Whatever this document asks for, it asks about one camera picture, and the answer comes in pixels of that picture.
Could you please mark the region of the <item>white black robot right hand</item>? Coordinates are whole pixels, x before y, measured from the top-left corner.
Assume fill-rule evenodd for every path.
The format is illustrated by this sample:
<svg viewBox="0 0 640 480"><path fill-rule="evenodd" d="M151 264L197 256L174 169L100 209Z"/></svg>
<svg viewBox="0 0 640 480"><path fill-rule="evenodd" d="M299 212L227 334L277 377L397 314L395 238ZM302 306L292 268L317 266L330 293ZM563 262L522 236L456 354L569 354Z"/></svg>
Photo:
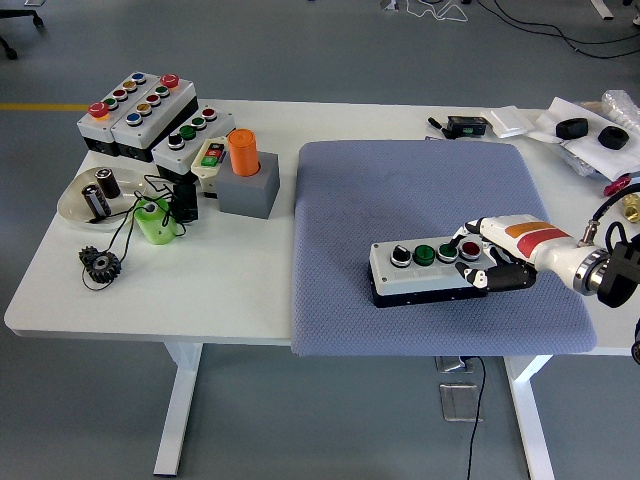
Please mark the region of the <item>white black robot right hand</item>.
<svg viewBox="0 0 640 480"><path fill-rule="evenodd" d="M482 239L483 252L495 262L483 271L463 262L456 264L460 275L479 290L529 288L539 272L550 271L574 291L592 293L587 272L597 248L581 246L574 237L546 221L528 214L483 217L460 227L449 245L456 247L471 234Z"/></svg>

